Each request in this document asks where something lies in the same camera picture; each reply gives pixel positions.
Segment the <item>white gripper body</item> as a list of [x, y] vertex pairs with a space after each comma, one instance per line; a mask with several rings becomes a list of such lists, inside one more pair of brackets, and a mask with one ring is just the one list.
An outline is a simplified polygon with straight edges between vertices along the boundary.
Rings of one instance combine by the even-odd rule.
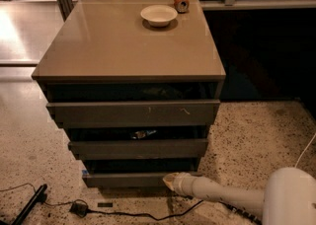
[[194, 177], [189, 173], [179, 173], [173, 180], [173, 187], [175, 193], [182, 196], [192, 196], [192, 183]]

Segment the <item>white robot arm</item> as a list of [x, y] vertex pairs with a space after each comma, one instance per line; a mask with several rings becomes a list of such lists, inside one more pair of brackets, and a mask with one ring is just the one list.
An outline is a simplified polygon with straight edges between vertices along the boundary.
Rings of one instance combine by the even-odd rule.
[[210, 178], [189, 173], [168, 174], [163, 182], [178, 195], [246, 211], [263, 225], [316, 225], [316, 180], [297, 168], [276, 170], [264, 190], [224, 187]]

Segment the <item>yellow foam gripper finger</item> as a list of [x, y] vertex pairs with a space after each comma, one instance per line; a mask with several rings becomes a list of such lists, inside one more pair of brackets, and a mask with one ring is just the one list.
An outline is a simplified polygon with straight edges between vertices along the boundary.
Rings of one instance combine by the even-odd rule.
[[179, 179], [180, 179], [179, 173], [171, 173], [171, 174], [167, 174], [163, 178], [163, 182], [166, 185], [166, 187], [170, 189], [171, 191], [177, 191], [179, 189]]

